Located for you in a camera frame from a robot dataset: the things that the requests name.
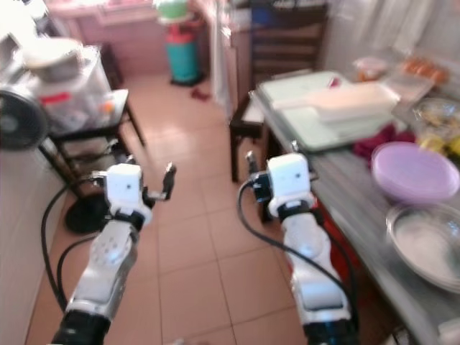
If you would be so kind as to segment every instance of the metal bowl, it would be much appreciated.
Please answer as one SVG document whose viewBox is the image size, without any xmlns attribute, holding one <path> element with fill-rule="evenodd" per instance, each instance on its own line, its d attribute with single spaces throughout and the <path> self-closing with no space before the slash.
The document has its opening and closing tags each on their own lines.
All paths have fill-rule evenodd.
<svg viewBox="0 0 460 345">
<path fill-rule="evenodd" d="M 41 68 L 29 68 L 38 78 L 47 83 L 58 83 L 74 79 L 81 71 L 80 53 L 69 52 L 60 61 Z"/>
<path fill-rule="evenodd" d="M 434 285 L 460 293 L 460 213 L 442 205 L 399 206 L 387 232 L 402 260 Z"/>
</svg>

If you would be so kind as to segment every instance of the chair backrest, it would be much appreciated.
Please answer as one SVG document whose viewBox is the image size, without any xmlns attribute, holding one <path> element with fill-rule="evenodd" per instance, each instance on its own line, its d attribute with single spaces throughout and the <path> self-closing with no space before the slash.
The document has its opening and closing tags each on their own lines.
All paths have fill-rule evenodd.
<svg viewBox="0 0 460 345">
<path fill-rule="evenodd" d="M 318 68 L 328 7 L 251 0 L 252 87 L 273 75 Z"/>
</svg>

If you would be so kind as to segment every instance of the food container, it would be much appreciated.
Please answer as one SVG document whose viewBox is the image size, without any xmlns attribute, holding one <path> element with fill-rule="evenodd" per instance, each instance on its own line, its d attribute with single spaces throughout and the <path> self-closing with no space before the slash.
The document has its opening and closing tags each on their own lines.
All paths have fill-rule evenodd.
<svg viewBox="0 0 460 345">
<path fill-rule="evenodd" d="M 413 204 L 447 200 L 460 187 L 459 171 L 451 161 L 409 142 L 378 147 L 372 176 L 389 197 Z"/>
<path fill-rule="evenodd" d="M 419 102 L 434 86 L 431 79 L 399 71 L 381 81 L 396 92 L 406 106 Z"/>
<path fill-rule="evenodd" d="M 451 137 L 460 134 L 460 103 L 444 98 L 426 98 L 414 108 L 414 113 L 427 127 L 439 129 Z"/>
<path fill-rule="evenodd" d="M 102 108 L 111 89 L 99 51 L 86 47 L 82 57 L 83 69 L 72 80 L 46 83 L 32 76 L 25 81 L 45 107 L 53 134 L 97 127 L 109 120 L 109 114 Z"/>
<path fill-rule="evenodd" d="M 157 0 L 155 3 L 162 18 L 177 19 L 188 12 L 188 0 Z"/>
<path fill-rule="evenodd" d="M 378 57 L 367 56 L 356 60 L 354 67 L 359 81 L 376 81 L 387 72 L 388 64 Z"/>
<path fill-rule="evenodd" d="M 25 67 L 42 81 L 57 83 L 77 77 L 82 44 L 69 38 L 39 38 L 22 48 Z"/>
<path fill-rule="evenodd" d="M 402 64 L 404 72 L 431 79 L 440 86 L 449 80 L 449 71 L 423 57 L 409 57 Z"/>
<path fill-rule="evenodd" d="M 277 102 L 275 109 L 313 106 L 323 122 L 372 118 L 389 113 L 397 105 L 399 96 L 378 82 L 355 83 L 338 88 L 312 91 L 297 100 Z"/>
</svg>

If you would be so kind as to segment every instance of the white wall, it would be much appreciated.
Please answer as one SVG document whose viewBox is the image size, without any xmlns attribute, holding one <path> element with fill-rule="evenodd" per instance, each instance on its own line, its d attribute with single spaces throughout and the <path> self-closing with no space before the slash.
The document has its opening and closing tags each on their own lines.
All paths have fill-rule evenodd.
<svg viewBox="0 0 460 345">
<path fill-rule="evenodd" d="M 0 0 L 0 34 L 2 32 L 11 33 L 20 46 L 35 38 L 34 20 L 22 1 Z"/>
<path fill-rule="evenodd" d="M 401 56 L 391 50 L 375 52 L 370 38 L 359 40 L 357 35 L 362 19 L 375 1 L 389 0 L 334 0 L 328 30 L 328 44 L 324 68 L 338 70 L 346 76 L 355 76 L 352 63 L 355 59 L 372 53 L 398 61 Z M 451 74 L 448 88 L 460 88 L 460 0 L 438 0 L 427 27 L 415 49 L 447 67 Z"/>
<path fill-rule="evenodd" d="M 38 151 L 0 153 L 0 344 L 23 344 L 44 264 L 40 222 L 62 183 Z M 63 201 L 47 227 L 48 246 Z"/>
</svg>

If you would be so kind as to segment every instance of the purple lid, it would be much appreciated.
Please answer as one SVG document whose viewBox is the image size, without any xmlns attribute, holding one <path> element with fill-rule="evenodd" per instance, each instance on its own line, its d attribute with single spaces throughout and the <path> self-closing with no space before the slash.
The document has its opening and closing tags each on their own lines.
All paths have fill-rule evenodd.
<svg viewBox="0 0 460 345">
<path fill-rule="evenodd" d="M 451 161 L 409 142 L 378 147 L 372 174 L 384 191 L 402 200 L 443 200 L 455 195 L 460 186 L 459 171 Z"/>
</svg>

